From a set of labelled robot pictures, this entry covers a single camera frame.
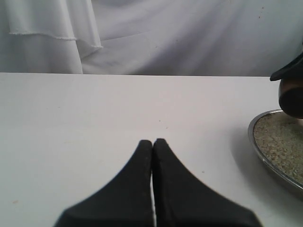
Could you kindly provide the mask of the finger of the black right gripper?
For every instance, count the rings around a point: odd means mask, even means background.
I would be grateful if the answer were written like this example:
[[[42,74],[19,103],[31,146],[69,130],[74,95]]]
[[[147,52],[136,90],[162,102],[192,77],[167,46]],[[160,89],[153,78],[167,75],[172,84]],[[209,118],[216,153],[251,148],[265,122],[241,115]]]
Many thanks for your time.
[[[270,81],[303,78],[303,53],[270,76]]]

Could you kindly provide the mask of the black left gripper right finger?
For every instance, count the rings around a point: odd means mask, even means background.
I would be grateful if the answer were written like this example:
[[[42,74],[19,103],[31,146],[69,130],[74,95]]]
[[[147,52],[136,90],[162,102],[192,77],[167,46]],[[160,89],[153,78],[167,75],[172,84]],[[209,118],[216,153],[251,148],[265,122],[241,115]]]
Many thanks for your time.
[[[249,209],[199,181],[164,139],[152,151],[152,181],[159,227],[260,227]]]

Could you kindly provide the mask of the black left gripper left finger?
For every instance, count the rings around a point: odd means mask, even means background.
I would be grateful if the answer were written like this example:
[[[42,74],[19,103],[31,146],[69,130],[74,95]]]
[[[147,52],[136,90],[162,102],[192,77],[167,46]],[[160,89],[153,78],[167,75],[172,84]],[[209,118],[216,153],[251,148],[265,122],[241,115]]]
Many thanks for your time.
[[[141,140],[121,171],[102,189],[66,209],[57,227],[152,227],[152,143]]]

